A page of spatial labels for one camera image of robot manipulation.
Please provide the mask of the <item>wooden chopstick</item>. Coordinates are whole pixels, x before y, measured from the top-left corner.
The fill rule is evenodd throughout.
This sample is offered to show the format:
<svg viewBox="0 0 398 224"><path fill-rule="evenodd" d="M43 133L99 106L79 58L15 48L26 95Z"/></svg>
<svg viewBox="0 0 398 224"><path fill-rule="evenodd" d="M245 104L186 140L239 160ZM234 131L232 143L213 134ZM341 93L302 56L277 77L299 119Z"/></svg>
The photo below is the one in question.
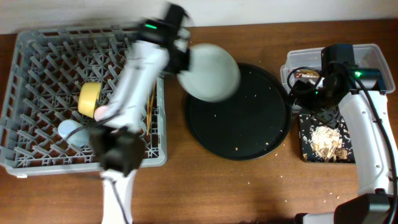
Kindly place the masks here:
<svg viewBox="0 0 398 224"><path fill-rule="evenodd" d="M153 86L153 88L152 88L152 101L151 101L151 106L152 106L152 108L151 108L151 112L152 112L152 109L153 109L153 106L154 106L154 100L155 100L155 94L156 94L156 83L154 83L154 86ZM151 122L152 122L152 113L151 113L151 116L150 116L150 129L151 129Z"/></svg>
<svg viewBox="0 0 398 224"><path fill-rule="evenodd" d="M146 116L146 136L149 135L150 131L150 116L151 116L151 101L152 101L152 94L150 94L148 100L147 100L147 116Z"/></svg>

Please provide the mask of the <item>pink plastic cup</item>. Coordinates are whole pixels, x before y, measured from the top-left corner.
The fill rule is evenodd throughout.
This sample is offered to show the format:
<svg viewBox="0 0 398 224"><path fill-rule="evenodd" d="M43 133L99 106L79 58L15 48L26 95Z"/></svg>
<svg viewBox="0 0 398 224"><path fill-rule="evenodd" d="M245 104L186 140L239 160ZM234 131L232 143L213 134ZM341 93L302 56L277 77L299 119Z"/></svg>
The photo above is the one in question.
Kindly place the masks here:
<svg viewBox="0 0 398 224"><path fill-rule="evenodd" d="M102 105L102 106L97 107L97 109L95 109L95 112L94 112L94 120L101 121L102 119L107 118L108 110L109 110L108 105Z"/></svg>

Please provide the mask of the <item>round black tray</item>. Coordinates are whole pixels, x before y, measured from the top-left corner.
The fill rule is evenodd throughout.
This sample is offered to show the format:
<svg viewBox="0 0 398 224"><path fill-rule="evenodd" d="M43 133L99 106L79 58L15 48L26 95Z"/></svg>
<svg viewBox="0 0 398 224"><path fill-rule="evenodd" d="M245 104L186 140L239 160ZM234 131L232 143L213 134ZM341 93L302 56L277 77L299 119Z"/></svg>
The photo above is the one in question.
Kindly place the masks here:
<svg viewBox="0 0 398 224"><path fill-rule="evenodd" d="M192 136L225 159L257 159L277 148L289 133L292 107L280 81L255 65L240 63L241 82L227 100L185 99L185 121Z"/></svg>

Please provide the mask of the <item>white round plate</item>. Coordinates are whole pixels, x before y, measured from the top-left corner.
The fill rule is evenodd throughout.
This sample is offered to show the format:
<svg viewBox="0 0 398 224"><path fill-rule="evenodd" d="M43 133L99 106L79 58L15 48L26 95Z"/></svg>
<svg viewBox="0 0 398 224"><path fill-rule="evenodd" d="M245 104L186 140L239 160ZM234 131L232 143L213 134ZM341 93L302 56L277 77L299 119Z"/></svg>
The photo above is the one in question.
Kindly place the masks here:
<svg viewBox="0 0 398 224"><path fill-rule="evenodd" d="M214 103L228 99L238 90L241 74L235 59L225 49L197 44L190 49L188 70L177 78L191 96Z"/></svg>

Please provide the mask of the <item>clear plastic waste bin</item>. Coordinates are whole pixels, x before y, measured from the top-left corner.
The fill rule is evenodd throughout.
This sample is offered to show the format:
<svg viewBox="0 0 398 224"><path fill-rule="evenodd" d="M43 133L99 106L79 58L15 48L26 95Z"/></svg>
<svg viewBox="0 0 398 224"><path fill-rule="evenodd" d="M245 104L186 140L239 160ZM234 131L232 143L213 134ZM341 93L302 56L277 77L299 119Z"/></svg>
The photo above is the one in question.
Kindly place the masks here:
<svg viewBox="0 0 398 224"><path fill-rule="evenodd" d="M290 88L287 84L289 73L297 67L312 67L317 70L322 69L321 51L323 47L312 49L292 50L287 54L287 60L280 68L282 86L287 94ZM390 68L386 59L376 44L357 44L353 45L355 64L361 68L378 68L386 84L386 92L392 93L396 89Z"/></svg>

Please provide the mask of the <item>light blue plastic cup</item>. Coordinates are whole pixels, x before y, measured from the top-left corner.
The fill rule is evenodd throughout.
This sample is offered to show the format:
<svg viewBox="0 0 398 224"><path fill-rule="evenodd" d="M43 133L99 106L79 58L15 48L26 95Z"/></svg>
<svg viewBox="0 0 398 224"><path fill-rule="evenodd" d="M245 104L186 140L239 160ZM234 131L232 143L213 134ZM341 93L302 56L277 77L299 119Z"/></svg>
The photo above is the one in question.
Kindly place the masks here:
<svg viewBox="0 0 398 224"><path fill-rule="evenodd" d="M62 121L57 128L58 135L66 140L68 144L75 145L77 147L83 147L90 141L89 131L84 125L71 120L66 119Z"/></svg>

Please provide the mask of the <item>yellow bowl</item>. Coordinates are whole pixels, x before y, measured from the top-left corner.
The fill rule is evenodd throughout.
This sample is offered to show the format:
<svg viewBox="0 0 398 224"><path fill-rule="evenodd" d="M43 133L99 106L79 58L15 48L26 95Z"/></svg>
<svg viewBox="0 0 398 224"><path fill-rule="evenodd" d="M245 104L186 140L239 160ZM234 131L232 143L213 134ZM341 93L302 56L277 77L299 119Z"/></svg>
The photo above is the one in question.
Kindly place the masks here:
<svg viewBox="0 0 398 224"><path fill-rule="evenodd" d="M78 99L78 112L90 118L94 118L97 101L100 99L101 83L84 83Z"/></svg>

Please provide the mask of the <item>grey plastic dishwasher rack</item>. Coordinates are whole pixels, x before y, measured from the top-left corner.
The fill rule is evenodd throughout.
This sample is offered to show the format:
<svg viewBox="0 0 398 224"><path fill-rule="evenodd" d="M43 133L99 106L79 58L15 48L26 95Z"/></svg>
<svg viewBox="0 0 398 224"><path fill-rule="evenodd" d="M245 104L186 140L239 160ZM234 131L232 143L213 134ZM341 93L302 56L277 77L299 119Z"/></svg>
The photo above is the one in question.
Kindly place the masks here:
<svg viewBox="0 0 398 224"><path fill-rule="evenodd" d="M98 103L113 96L134 26L28 30L16 39L1 113L1 165L11 175L96 172L90 144L67 144L58 125L70 119L88 124L78 112L86 82L101 84Z"/></svg>

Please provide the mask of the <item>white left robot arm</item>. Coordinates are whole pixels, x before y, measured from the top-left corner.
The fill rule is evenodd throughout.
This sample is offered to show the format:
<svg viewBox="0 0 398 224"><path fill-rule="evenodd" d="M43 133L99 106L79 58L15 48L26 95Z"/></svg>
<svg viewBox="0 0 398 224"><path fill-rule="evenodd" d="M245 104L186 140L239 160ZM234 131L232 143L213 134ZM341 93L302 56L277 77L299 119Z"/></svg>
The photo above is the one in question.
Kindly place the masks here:
<svg viewBox="0 0 398 224"><path fill-rule="evenodd" d="M90 127L101 166L103 223L133 222L133 182L146 150L140 139L142 111L164 69L185 67L190 33L183 24L183 19L147 19L139 25L108 109Z"/></svg>

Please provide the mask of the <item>gold foil wrapper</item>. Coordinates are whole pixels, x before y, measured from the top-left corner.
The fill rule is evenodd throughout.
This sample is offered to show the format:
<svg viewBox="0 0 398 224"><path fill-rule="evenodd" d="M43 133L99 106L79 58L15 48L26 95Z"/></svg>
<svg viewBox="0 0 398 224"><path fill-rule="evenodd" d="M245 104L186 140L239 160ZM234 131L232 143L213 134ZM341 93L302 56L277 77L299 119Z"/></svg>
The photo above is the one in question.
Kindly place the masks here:
<svg viewBox="0 0 398 224"><path fill-rule="evenodd" d="M318 78L319 74L311 70L296 71L294 73L295 78Z"/></svg>

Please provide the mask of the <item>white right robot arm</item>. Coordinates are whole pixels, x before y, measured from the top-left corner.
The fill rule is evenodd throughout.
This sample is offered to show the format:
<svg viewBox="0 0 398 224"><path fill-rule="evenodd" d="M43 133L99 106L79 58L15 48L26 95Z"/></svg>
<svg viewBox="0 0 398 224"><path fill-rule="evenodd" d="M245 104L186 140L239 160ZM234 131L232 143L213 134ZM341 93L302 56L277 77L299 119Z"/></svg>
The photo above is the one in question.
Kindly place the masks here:
<svg viewBox="0 0 398 224"><path fill-rule="evenodd" d="M349 131L358 171L358 196L329 213L301 213L297 223L395 223L397 146L387 114L384 79L374 68L334 68L320 72L321 88L289 85L290 95L312 113L336 109Z"/></svg>

